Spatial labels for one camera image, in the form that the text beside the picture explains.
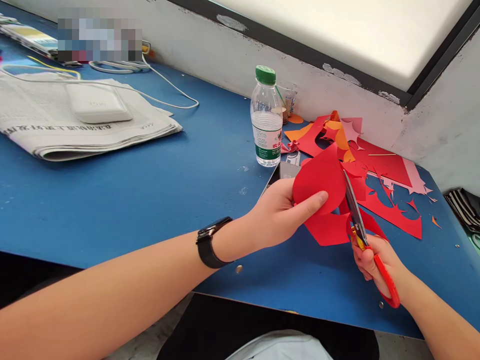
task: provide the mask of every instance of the plastic bottle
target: plastic bottle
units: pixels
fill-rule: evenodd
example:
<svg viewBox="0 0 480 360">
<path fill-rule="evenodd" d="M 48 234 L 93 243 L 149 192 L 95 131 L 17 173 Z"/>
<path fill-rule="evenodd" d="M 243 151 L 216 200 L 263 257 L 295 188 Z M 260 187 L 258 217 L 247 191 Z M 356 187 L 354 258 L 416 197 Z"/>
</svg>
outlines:
<svg viewBox="0 0 480 360">
<path fill-rule="evenodd" d="M 275 88 L 277 76 L 267 66 L 255 69 L 256 87 L 251 95 L 250 117 L 255 139 L 256 160 L 264 167 L 280 161 L 282 144 L 282 104 Z"/>
</svg>

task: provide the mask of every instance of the white power bank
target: white power bank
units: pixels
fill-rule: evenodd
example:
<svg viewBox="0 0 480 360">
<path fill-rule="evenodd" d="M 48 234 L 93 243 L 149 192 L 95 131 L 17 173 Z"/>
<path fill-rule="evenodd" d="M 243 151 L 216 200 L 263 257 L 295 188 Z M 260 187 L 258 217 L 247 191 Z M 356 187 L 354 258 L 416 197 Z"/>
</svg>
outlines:
<svg viewBox="0 0 480 360">
<path fill-rule="evenodd" d="M 132 120 L 114 87 L 96 84 L 67 84 L 70 109 L 82 123 L 98 124 Z"/>
</svg>

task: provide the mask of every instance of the forearm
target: forearm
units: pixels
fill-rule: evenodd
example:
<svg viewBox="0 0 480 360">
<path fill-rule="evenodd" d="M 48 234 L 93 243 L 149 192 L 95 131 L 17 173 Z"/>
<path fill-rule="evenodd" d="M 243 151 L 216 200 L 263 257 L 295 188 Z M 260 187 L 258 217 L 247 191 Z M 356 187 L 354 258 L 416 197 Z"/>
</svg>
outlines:
<svg viewBox="0 0 480 360">
<path fill-rule="evenodd" d="M 223 261 L 257 250 L 225 225 L 212 246 Z M 81 271 L 0 311 L 3 359 L 101 359 L 161 318 L 215 270 L 196 232 Z"/>
<path fill-rule="evenodd" d="M 421 280 L 411 276 L 402 304 L 420 328 L 435 360 L 480 359 L 480 333 Z"/>
</svg>

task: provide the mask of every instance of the black window frame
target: black window frame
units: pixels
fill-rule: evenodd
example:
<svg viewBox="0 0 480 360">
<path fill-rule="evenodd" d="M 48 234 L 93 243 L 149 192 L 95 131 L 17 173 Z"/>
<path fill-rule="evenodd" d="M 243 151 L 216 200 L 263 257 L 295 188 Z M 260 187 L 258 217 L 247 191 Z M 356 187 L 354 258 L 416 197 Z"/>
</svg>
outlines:
<svg viewBox="0 0 480 360">
<path fill-rule="evenodd" d="M 353 76 L 363 89 L 377 95 L 380 92 L 393 95 L 399 99 L 399 105 L 407 110 L 415 108 L 480 26 L 480 0 L 473 0 L 410 88 L 404 91 L 209 0 L 168 1 L 221 25 L 224 24 L 218 20 L 218 15 L 232 18 L 246 27 L 243 31 L 233 30 L 316 68 L 322 69 L 324 64 L 329 64 L 332 68 Z"/>
</svg>

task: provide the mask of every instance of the yellow cable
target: yellow cable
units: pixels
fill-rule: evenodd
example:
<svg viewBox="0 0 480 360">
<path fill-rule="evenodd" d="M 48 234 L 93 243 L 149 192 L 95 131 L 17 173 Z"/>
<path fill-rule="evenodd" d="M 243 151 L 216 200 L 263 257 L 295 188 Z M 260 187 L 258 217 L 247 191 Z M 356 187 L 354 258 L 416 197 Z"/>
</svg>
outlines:
<svg viewBox="0 0 480 360">
<path fill-rule="evenodd" d="M 35 60 L 37 63 L 40 63 L 42 65 L 45 65 L 47 68 L 51 68 L 51 69 L 55 69 L 55 70 L 58 70 L 58 71 L 61 71 L 61 72 L 66 72 L 66 73 L 74 73 L 77 75 L 77 78 L 81 79 L 82 76 L 80 75 L 80 73 L 78 71 L 74 71 L 74 70 L 67 70 L 67 69 L 62 69 L 61 67 L 55 67 L 55 66 L 50 66 L 50 65 L 47 65 L 46 63 L 44 62 L 41 62 L 40 60 L 38 60 L 37 58 L 33 57 L 33 56 L 27 56 L 27 58 L 30 58 L 32 60 Z"/>
</svg>

